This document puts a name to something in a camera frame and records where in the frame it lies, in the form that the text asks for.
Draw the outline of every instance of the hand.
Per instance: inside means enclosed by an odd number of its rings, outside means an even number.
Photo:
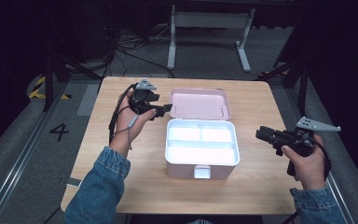
[[[323,145],[322,138],[314,135],[317,142]],[[315,145],[314,152],[308,157],[298,155],[288,146],[283,146],[284,155],[295,165],[296,178],[301,181],[303,189],[323,189],[324,182],[324,153]]]
[[[131,94],[132,92],[128,92],[120,105],[118,111],[121,112],[118,114],[116,133],[112,142],[109,144],[110,148],[125,157],[127,157],[128,155],[131,142],[139,135],[145,123],[156,115],[155,109],[146,111],[142,115],[136,115],[130,109],[129,105],[129,99],[131,97]],[[129,124],[136,116],[138,116],[136,121],[129,128]]]

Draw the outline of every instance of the pink box lid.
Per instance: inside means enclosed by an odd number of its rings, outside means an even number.
[[[231,118],[227,94],[212,89],[172,89],[170,116],[177,119]]]

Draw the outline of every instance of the white metal stand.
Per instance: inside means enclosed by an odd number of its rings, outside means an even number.
[[[175,5],[173,5],[171,14],[171,43],[167,67],[169,69],[175,67],[176,27],[231,28],[243,29],[242,39],[241,41],[236,41],[236,46],[238,54],[240,55],[243,71],[250,72],[251,67],[248,63],[244,46],[254,14],[254,9],[250,9],[248,13],[176,12]]]

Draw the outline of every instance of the wooden table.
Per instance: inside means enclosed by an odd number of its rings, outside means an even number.
[[[71,177],[83,179],[104,146],[108,124],[118,96],[138,77],[107,77],[92,111]],[[176,179],[166,173],[165,139],[169,114],[148,121],[132,143],[131,171],[118,213],[128,214],[292,214],[289,189],[300,184],[286,173],[288,159],[275,155],[268,143],[255,138],[261,125],[283,130],[284,125],[269,85],[265,82],[148,78],[157,86],[158,102],[170,101],[173,88],[222,89],[227,93],[231,121],[235,125],[240,163],[226,180]],[[62,210],[76,194],[68,187]]]

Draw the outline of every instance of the wrist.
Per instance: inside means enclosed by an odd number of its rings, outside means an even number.
[[[324,181],[315,181],[311,183],[301,182],[303,189],[324,189],[326,184]]]
[[[109,144],[109,147],[127,158],[130,149],[128,133],[123,132],[115,134],[112,142]]]

